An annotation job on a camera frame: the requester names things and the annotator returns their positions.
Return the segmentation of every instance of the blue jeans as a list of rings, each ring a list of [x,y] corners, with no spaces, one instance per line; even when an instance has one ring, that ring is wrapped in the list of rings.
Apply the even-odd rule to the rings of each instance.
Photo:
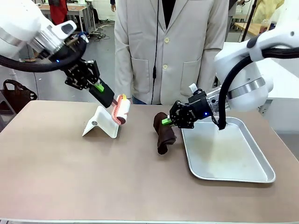
[[[145,102],[142,102],[141,100],[135,98],[134,96],[132,96],[132,101],[133,101],[133,104],[146,105]]]

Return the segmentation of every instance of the black bag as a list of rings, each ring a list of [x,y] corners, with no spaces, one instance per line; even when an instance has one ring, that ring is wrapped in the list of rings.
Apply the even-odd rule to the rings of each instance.
[[[94,22],[99,23],[99,16],[97,10],[94,8],[93,9],[93,16],[94,16]]]
[[[14,90],[9,90],[7,84],[14,85]],[[31,100],[37,99],[37,95],[33,91],[11,79],[4,81],[2,93],[16,113],[19,113]]]

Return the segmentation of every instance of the coat pocket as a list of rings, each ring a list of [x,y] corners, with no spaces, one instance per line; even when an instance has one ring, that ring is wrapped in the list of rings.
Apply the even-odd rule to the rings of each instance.
[[[133,84],[138,92],[150,92],[149,61],[132,58]]]
[[[191,96],[192,92],[189,86],[193,83],[197,84],[199,77],[199,70],[201,64],[201,57],[195,62],[184,62],[182,82],[181,82],[181,94],[185,96]]]

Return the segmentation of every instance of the black earphone cable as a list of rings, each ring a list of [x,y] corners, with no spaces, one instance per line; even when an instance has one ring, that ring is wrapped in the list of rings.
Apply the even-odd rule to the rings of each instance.
[[[153,104],[153,99],[154,99],[154,90],[155,90],[155,80],[157,77],[157,68],[156,68],[156,63],[157,63],[157,50],[158,50],[158,28],[159,28],[159,8],[160,8],[160,0],[158,0],[158,10],[157,10],[157,35],[156,35],[156,54],[155,54],[155,65],[153,68],[153,92],[151,96],[151,105]]]

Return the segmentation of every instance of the desk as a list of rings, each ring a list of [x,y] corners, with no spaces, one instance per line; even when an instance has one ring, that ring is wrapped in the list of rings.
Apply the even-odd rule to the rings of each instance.
[[[48,17],[48,19],[51,20],[50,16],[50,6],[47,4],[42,5],[39,7],[41,12]],[[88,33],[91,33],[95,30],[95,22],[94,22],[94,16],[93,19],[90,17],[89,7],[86,6],[69,6],[68,5],[68,15],[74,16],[77,15],[79,17],[79,23],[81,27],[81,31],[83,31],[83,24],[82,24],[82,17],[84,17],[84,25],[85,30]]]
[[[247,26],[247,23],[236,22],[235,25],[240,29],[245,29]],[[261,28],[261,24],[251,23],[249,25],[248,33],[250,33],[253,36],[257,36],[260,33],[260,28]]]
[[[33,101],[0,133],[0,214],[25,220],[292,222],[299,163],[257,112],[243,120],[276,172],[272,185],[195,178],[182,135],[157,154],[153,118],[169,106],[133,105],[119,137],[81,137],[98,104]]]
[[[233,16],[234,19],[237,19],[237,20],[245,20],[247,18],[247,14],[244,14],[244,13],[236,13],[234,16]]]
[[[241,29],[241,35],[240,35],[240,38],[239,38],[239,42],[242,41],[242,38],[243,38],[243,35],[244,35],[244,30],[246,28],[246,25],[247,23],[244,23],[244,22],[236,22],[235,25]],[[248,29],[248,32],[247,32],[247,35],[245,37],[245,40],[249,40],[251,39],[252,37],[255,37],[259,34],[260,32],[260,27],[261,27],[261,24],[257,24],[257,23],[251,23],[250,26],[249,26],[249,29]]]

